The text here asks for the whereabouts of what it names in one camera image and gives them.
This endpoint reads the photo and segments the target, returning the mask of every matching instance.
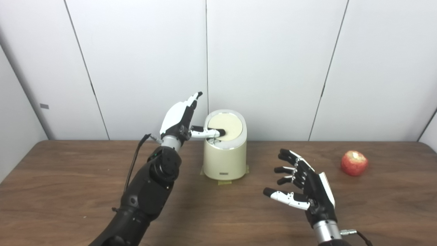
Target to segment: brown table surface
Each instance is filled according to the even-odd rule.
[[[88,245],[114,216],[136,141],[43,141],[0,185],[0,245]],[[136,170],[154,150],[146,143]],[[417,142],[249,142],[250,173],[229,185],[200,175],[203,143],[180,151],[179,179],[141,245],[317,245],[304,212],[262,194],[279,188],[280,148],[326,172],[340,228],[375,246],[437,245],[437,154]],[[341,172],[348,150],[370,162],[363,176]],[[363,246],[357,236],[346,238]]]

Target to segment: bitten apple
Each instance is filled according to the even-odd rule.
[[[346,152],[341,159],[341,169],[351,176],[361,175],[368,165],[369,161],[367,158],[355,150]]]

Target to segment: small gray tag on wall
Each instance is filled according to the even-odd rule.
[[[48,105],[48,104],[42,104],[42,103],[40,103],[39,106],[40,106],[42,109],[49,109],[49,105]]]

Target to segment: white wall panel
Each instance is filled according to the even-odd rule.
[[[350,0],[311,140],[416,141],[437,106],[437,2]]]
[[[0,182],[47,136],[0,47]]]
[[[208,0],[209,111],[250,140],[306,141],[346,0]]]
[[[170,107],[203,91],[207,116],[206,13],[201,0],[68,0],[111,139],[159,132]]]
[[[50,138],[108,139],[63,1],[0,0],[0,38]]]
[[[420,138],[420,142],[429,145],[437,152],[437,116],[434,116],[427,129]]]

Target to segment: robotic arm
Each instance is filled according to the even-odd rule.
[[[136,173],[131,183],[126,183],[120,207],[114,208],[114,218],[90,246],[137,246],[144,233],[162,211],[182,163],[178,151],[185,141],[193,137],[219,137],[223,129],[191,127],[190,123],[197,106],[198,92],[187,101],[178,102],[167,112],[160,131],[160,146],[147,159],[147,163]],[[146,135],[139,147],[151,136]]]
[[[372,246],[356,230],[342,230],[337,227],[335,200],[324,172],[317,174],[302,156],[281,149],[278,158],[287,161],[292,167],[284,166],[274,169],[275,173],[289,174],[277,181],[278,185],[293,183],[303,193],[265,188],[264,195],[289,206],[305,210],[305,215],[316,234],[319,246],[350,246],[342,239],[343,235],[358,233],[366,244]]]

